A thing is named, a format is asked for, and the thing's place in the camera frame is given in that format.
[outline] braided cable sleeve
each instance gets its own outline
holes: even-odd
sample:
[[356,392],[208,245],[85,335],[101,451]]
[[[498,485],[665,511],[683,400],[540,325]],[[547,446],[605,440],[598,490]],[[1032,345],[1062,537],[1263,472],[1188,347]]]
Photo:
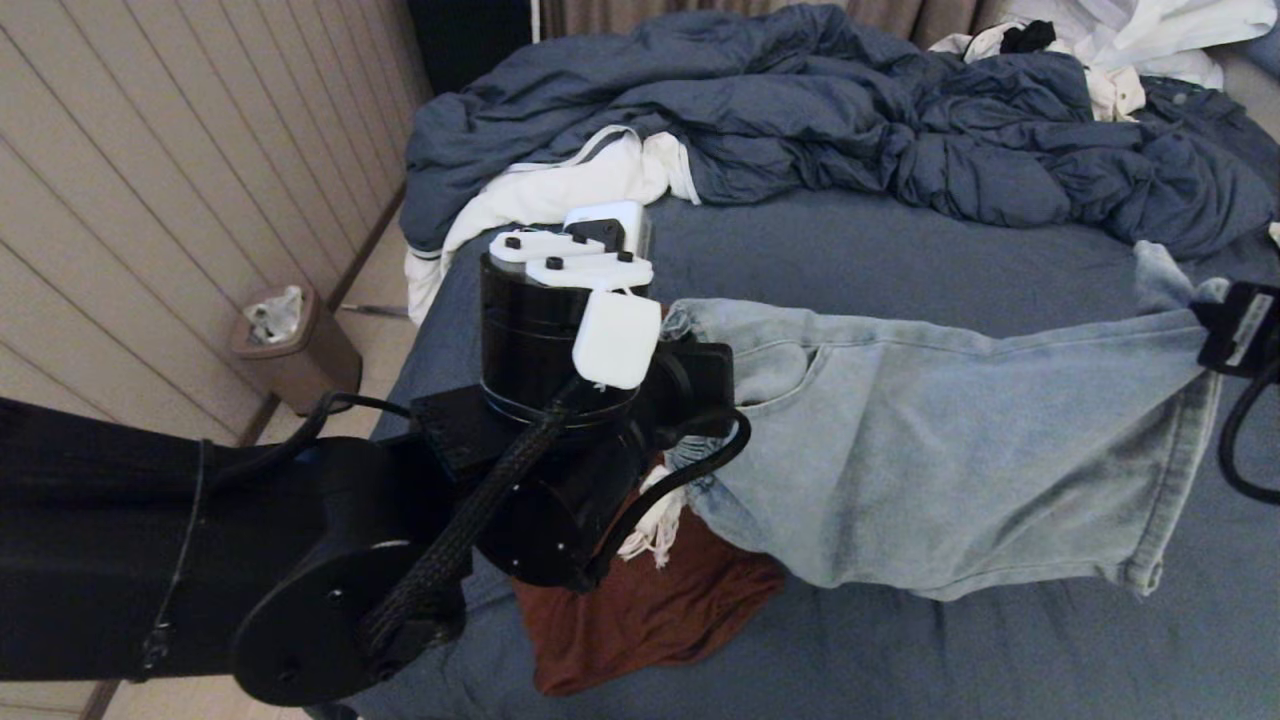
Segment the braided cable sleeve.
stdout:
[[564,421],[572,415],[568,397],[581,386],[581,378],[575,375],[557,393],[543,416],[516,438],[485,479],[462,501],[448,525],[408,573],[360,620],[356,641],[365,657],[381,653],[413,612],[451,582],[471,557],[471,546],[494,512],[559,437]]

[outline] wall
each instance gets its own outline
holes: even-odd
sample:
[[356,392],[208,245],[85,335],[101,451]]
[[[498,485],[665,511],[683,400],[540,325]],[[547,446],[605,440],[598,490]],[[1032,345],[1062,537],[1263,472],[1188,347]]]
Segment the wall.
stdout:
[[0,0],[0,396],[234,442],[239,304],[334,288],[429,94],[401,0]]

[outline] white fringe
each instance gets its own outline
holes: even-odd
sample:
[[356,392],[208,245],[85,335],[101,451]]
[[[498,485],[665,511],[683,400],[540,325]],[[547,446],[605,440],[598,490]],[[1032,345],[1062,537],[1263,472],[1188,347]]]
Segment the white fringe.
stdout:
[[[640,484],[640,493],[644,495],[654,483],[669,474],[671,470],[658,465]],[[684,510],[685,502],[685,488],[681,487],[654,503],[636,523],[635,530],[622,543],[622,547],[618,548],[618,556],[623,560],[632,560],[648,550],[653,552],[654,566],[659,570],[666,568],[667,561],[671,560],[671,546],[676,542],[676,532],[680,529],[680,511]]]

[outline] trash can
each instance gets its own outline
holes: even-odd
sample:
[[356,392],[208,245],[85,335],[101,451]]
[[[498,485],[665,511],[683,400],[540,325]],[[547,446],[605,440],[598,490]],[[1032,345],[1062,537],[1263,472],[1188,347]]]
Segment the trash can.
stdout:
[[[306,415],[329,391],[358,391],[362,360],[315,288],[306,283],[297,286],[302,288],[297,329],[279,342],[261,342],[253,337],[248,318],[241,314],[232,336],[232,352],[294,413]],[[287,291],[287,287],[264,290],[248,306]]]

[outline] black cable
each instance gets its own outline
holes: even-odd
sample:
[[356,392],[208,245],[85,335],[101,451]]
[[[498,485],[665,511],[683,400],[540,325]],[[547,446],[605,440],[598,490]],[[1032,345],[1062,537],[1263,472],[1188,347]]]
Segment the black cable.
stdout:
[[1222,469],[1222,477],[1226,478],[1226,483],[1240,495],[1258,502],[1266,502],[1267,505],[1280,505],[1280,489],[1256,486],[1240,475],[1240,471],[1235,468],[1235,439],[1240,433],[1240,425],[1244,424],[1244,418],[1253,409],[1253,404],[1258,401],[1258,397],[1262,397],[1262,392],[1267,386],[1277,379],[1280,379],[1280,355],[1272,357],[1263,366],[1262,373],[1253,378],[1249,387],[1244,388],[1244,392],[1240,393],[1239,400],[1235,401],[1231,411],[1226,415],[1226,420],[1222,421],[1222,434],[1217,443],[1217,464]]
[[600,546],[600,551],[596,552],[595,557],[593,557],[586,565],[586,579],[593,585],[603,580],[609,573],[609,562],[613,560],[613,556],[618,553],[622,543],[625,543],[631,532],[635,530],[636,524],[645,516],[646,512],[649,512],[649,510],[653,509],[654,505],[658,503],[659,500],[663,498],[663,496],[676,488],[696,480],[698,478],[714,473],[742,452],[748,441],[751,439],[751,421],[748,420],[746,415],[736,407],[723,407],[694,418],[676,428],[673,434],[682,437],[685,434],[681,432],[684,428],[696,427],[710,420],[724,419],[732,419],[737,424],[733,437],[730,438],[727,443],[707,457],[703,457],[696,462],[691,462],[690,465],[686,465],[654,483],[653,487],[641,493],[635,502],[628,505],[622,515],[618,516],[618,520],[613,523],[608,537]]
[[317,437],[320,437],[320,430],[324,429],[325,421],[333,413],[333,406],[338,402],[372,407],[374,410],[393,413],[402,418],[412,419],[412,414],[407,407],[396,405],[394,402],[387,402],[385,400],[365,397],[351,392],[328,392],[320,398],[320,402],[317,402],[311,410],[307,419],[297,430],[293,432],[292,436],[289,436],[288,439],[261,455],[219,470],[211,483],[211,491],[219,492],[227,489],[230,486],[259,475],[278,462],[297,457],[300,452],[306,450],[316,441]]
[[182,578],[186,574],[187,552],[191,550],[191,541],[196,534],[196,523],[200,520],[200,509],[205,500],[205,470],[209,466],[210,455],[212,455],[212,443],[207,439],[200,441],[198,446],[196,493],[191,501],[191,516],[187,518],[187,529],[182,536],[182,544],[178,548],[178,560],[174,562],[173,575],[169,578],[169,587],[165,588],[160,609],[156,610],[156,618],[151,623],[151,632],[142,641],[143,679],[146,675],[150,675],[156,664],[169,655],[169,646],[173,641],[173,620],[169,619],[169,606],[173,603],[173,596],[178,592],[178,585],[182,584]]
[[456,578],[494,512],[563,432],[573,414],[571,398],[585,386],[585,380],[575,373],[543,415],[507,447],[408,573],[360,620],[356,642],[365,657],[381,655],[413,612]]

